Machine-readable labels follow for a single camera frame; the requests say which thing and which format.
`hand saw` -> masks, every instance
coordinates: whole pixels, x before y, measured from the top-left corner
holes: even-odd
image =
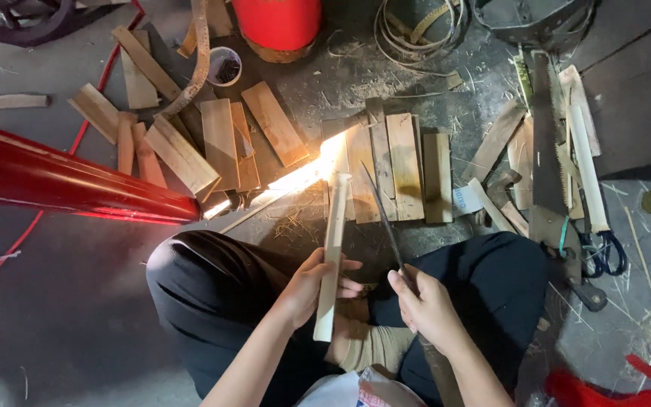
[[[370,173],[366,168],[366,164],[363,161],[361,161],[361,170],[366,178],[368,178],[368,185],[370,186],[370,191],[375,200],[375,204],[378,207],[378,213],[381,215],[381,221],[384,224],[385,231],[388,234],[388,240],[391,242],[393,255],[396,257],[396,261],[399,263],[399,267],[403,271],[403,280],[406,281],[406,285],[408,285],[412,292],[418,294],[416,282],[411,281],[408,274],[406,274],[406,267],[403,265],[403,257],[401,257],[401,252],[399,252],[399,248],[396,245],[396,239],[393,236],[391,223],[385,215],[384,202],[381,200],[375,182],[373,181],[373,178],[371,178]],[[451,407],[463,407],[464,401],[461,399],[461,395],[458,392],[449,391],[454,388],[454,383],[456,383],[456,376],[454,375],[454,369],[451,367],[451,363],[449,363],[446,356],[436,350],[436,347],[426,339],[421,332],[418,332],[418,341],[423,349],[423,355],[426,358],[426,362],[431,369],[433,381],[436,384],[436,388],[439,390],[441,403]]]
[[[592,312],[607,305],[607,295],[582,278],[582,245],[569,221],[564,203],[561,165],[557,159],[558,124],[555,114],[555,74],[544,51],[532,51],[535,63],[533,206],[529,209],[529,238],[545,248],[564,267],[565,279]]]

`red bucket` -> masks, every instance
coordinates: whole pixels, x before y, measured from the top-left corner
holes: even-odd
[[[305,56],[321,31],[321,0],[232,0],[240,31],[266,61]]]

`right hand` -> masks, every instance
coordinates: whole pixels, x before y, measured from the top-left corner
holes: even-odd
[[[413,333],[421,332],[442,354],[464,338],[466,330],[458,318],[448,296],[446,287],[440,281],[409,264],[406,270],[388,272],[388,282],[399,296],[401,318]],[[412,292],[403,273],[414,283]]]

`long blade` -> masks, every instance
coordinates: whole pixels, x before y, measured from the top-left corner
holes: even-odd
[[[532,108],[534,112],[534,205],[555,214],[568,214],[561,184],[561,166],[557,159],[557,125],[549,75],[550,62],[546,52],[535,51],[536,65]]]
[[[381,221],[384,223],[385,231],[388,234],[388,239],[391,241],[391,249],[393,249],[393,255],[396,256],[396,261],[399,263],[399,267],[401,267],[401,270],[403,270],[405,274],[406,268],[403,266],[403,258],[401,257],[401,253],[399,253],[399,248],[396,246],[396,238],[393,236],[391,223],[388,222],[388,217],[385,216],[384,202],[381,200],[381,196],[378,195],[378,189],[375,188],[375,182],[373,181],[373,178],[371,178],[364,162],[361,162],[361,170],[365,172],[366,178],[368,178],[368,185],[370,186],[371,194],[373,195],[375,204],[378,207],[378,213],[381,214]]]

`red tube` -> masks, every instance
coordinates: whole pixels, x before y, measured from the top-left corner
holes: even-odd
[[[296,51],[321,30],[321,0],[232,0],[240,30],[276,51]]]
[[[170,225],[202,219],[193,198],[2,130],[0,204]]]

